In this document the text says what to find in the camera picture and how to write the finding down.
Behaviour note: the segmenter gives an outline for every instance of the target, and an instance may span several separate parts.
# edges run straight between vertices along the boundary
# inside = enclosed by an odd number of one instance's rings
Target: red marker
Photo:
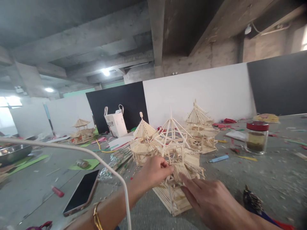
[[[61,190],[57,189],[56,187],[51,186],[51,189],[52,189],[52,191],[53,191],[58,197],[63,197],[63,196],[64,196],[64,193],[63,193]]]

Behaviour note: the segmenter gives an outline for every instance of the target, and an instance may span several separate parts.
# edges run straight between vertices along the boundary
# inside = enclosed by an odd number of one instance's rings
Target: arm
[[[181,189],[191,206],[211,230],[280,230],[277,226],[244,209],[220,181],[188,179]]]
[[[139,173],[127,184],[130,209],[149,189],[158,186],[174,171],[163,157],[150,157]],[[114,230],[126,216],[124,189],[112,194],[97,208],[103,230]],[[78,217],[66,230],[97,230],[93,218],[94,208]]]

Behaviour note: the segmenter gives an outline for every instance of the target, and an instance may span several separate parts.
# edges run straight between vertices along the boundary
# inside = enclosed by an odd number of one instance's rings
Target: gold bracelet
[[[98,230],[103,230],[102,227],[101,227],[101,224],[100,224],[100,221],[99,221],[99,216],[98,216],[98,212],[97,212],[97,207],[98,207],[98,204],[100,204],[100,202],[98,202],[96,204],[96,207],[94,209],[94,222],[95,222],[95,225],[97,226]]]

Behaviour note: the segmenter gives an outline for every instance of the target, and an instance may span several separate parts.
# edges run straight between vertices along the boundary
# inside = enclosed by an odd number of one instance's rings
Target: black partition wall
[[[104,109],[108,107],[108,114],[115,113],[118,105],[124,107],[124,120],[127,130],[138,126],[141,121],[140,112],[144,121],[148,122],[143,82],[131,83],[114,88],[103,89],[86,93],[97,129],[99,133],[109,131],[104,118]]]
[[[247,63],[258,113],[307,113],[307,51]]]

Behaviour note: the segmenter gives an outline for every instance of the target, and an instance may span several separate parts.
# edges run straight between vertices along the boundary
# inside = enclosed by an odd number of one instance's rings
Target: paper bag
[[[122,109],[120,108],[120,105],[118,106],[120,111],[116,111],[116,113],[113,114],[108,114],[108,107],[105,107],[105,119],[106,119],[106,123],[108,124],[110,133],[112,136],[118,138],[121,136],[124,136],[125,134],[127,134],[127,129],[126,129],[126,124],[124,121],[124,107],[122,106]]]

